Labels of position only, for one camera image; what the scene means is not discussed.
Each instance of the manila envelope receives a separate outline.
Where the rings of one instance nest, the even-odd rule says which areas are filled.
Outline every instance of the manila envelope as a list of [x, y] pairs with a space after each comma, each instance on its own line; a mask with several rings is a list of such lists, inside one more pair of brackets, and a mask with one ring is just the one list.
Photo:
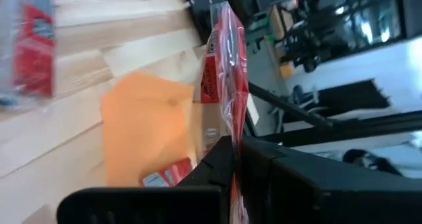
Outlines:
[[193, 87], [134, 72], [104, 96], [104, 156], [109, 186], [142, 179], [189, 157]]

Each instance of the floor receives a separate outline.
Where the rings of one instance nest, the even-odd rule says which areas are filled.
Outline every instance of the floor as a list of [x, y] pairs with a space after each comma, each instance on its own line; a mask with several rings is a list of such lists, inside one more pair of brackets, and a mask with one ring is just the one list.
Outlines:
[[[256, 35], [249, 34], [247, 40], [253, 40]], [[260, 86], [278, 96], [288, 94], [286, 83], [280, 77], [278, 66], [273, 62], [274, 58], [265, 41], [260, 42], [260, 50], [257, 50], [255, 43], [250, 43], [247, 48], [248, 53], [248, 79], [249, 82]], [[259, 136], [273, 134], [277, 132], [278, 121], [281, 121], [279, 114], [271, 115], [274, 107], [265, 101], [254, 96], [248, 98], [248, 109], [254, 121], [256, 133]]]

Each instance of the wooden table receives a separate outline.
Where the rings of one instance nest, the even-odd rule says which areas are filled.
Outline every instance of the wooden table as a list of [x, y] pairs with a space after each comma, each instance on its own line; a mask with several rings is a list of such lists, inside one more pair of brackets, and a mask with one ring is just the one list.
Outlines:
[[55, 97], [0, 113], [0, 223], [43, 206], [54, 213], [71, 192], [105, 185], [100, 100], [122, 76], [196, 80], [203, 47], [186, 8], [184, 0], [55, 0]]

